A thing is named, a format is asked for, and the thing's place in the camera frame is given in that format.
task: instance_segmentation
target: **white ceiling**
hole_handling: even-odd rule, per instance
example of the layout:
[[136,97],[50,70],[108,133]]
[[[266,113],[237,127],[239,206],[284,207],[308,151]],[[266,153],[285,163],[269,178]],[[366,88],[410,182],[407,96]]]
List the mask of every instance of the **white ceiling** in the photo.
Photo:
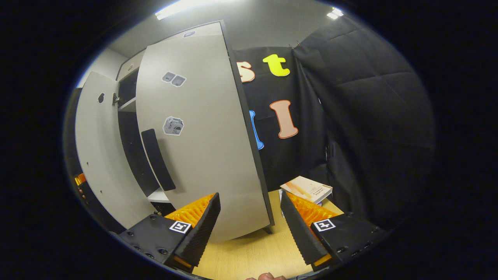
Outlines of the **white ceiling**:
[[225,0],[158,20],[151,15],[109,48],[130,58],[164,38],[190,27],[223,19],[233,49],[292,46],[330,22],[327,4],[314,0]]

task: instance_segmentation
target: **white wall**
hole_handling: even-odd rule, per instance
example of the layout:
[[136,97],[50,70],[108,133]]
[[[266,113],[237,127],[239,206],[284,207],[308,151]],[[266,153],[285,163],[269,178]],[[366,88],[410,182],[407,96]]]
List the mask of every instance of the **white wall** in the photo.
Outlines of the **white wall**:
[[121,67],[121,64],[125,62],[128,58],[124,55],[115,52],[109,48],[106,48],[95,61],[88,67],[87,71],[81,77],[77,88],[83,87],[83,84],[87,80],[90,72],[95,71],[101,75],[104,75],[113,80],[116,79],[116,75]]

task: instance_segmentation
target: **cabinet door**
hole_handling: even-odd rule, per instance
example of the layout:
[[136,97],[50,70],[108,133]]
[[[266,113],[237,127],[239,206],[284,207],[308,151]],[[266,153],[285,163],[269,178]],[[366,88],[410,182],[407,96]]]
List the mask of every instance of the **cabinet door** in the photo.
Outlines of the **cabinet door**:
[[[271,208],[262,169],[256,167],[260,159],[249,109],[239,98],[221,25],[211,24],[220,34],[165,40],[146,49],[136,115],[141,132],[155,130],[167,170],[151,167],[156,178],[169,172],[175,189],[165,193],[175,208],[220,193],[221,212],[210,239],[218,242],[269,225]],[[175,85],[172,75],[185,80]],[[164,132],[169,117],[183,122],[179,136]]]
[[129,229],[155,209],[128,165],[113,93],[118,93],[118,82],[90,73],[76,108],[76,151],[97,199],[111,216]]

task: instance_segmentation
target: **ceiling light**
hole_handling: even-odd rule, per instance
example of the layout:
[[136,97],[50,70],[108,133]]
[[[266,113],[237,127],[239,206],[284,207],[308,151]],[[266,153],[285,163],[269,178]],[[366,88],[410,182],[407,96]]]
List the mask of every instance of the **ceiling light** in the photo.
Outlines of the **ceiling light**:
[[328,14],[327,14],[327,16],[328,16],[328,17],[331,17],[332,19],[336,19],[336,18],[338,18],[338,17],[339,17],[338,15],[336,15],[336,14],[334,14],[334,13],[331,13],[331,12],[330,12],[330,13],[328,13]]
[[190,8],[211,4],[214,2],[227,2],[227,0],[180,0],[155,13],[157,19],[161,20],[174,13],[178,13]]
[[332,10],[332,12],[338,16],[343,16],[344,14],[341,12],[341,10],[337,9],[337,8],[334,8]]

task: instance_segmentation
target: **light wood surface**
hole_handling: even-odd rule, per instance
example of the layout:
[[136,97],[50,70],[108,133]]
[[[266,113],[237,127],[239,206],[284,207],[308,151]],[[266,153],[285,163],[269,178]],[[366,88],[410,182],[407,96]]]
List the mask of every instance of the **light wood surface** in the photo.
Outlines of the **light wood surface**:
[[[266,272],[291,278],[313,270],[304,263],[282,217],[278,190],[269,192],[269,197],[275,219],[275,226],[270,227],[272,234],[261,229],[222,243],[209,242],[193,274],[216,280],[245,280],[257,279]],[[327,199],[322,205],[343,214]]]

